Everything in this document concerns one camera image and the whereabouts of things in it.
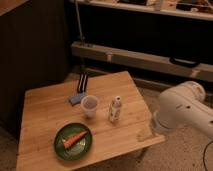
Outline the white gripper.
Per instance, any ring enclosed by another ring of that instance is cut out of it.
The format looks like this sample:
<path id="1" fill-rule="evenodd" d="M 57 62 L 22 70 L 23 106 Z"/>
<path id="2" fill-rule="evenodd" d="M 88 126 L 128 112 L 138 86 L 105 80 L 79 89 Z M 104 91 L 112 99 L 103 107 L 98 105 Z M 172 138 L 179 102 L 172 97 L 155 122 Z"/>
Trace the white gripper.
<path id="1" fill-rule="evenodd" d="M 161 123 L 158 119 L 157 111 L 153 113 L 151 125 L 152 125 L 152 129 L 159 134 L 167 134 L 169 132 L 172 132 L 176 128 L 175 125 L 166 125 Z"/>

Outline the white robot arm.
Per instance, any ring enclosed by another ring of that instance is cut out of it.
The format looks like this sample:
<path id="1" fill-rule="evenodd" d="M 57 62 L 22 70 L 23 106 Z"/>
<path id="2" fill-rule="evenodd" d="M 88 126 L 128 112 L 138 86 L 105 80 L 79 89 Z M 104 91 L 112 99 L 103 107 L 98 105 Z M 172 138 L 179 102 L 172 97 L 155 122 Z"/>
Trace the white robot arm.
<path id="1" fill-rule="evenodd" d="M 194 81 L 163 91 L 158 97 L 159 109 L 153 113 L 153 129 L 165 134 L 186 124 L 213 140 L 213 109 L 203 104 L 205 97 L 204 88 Z"/>

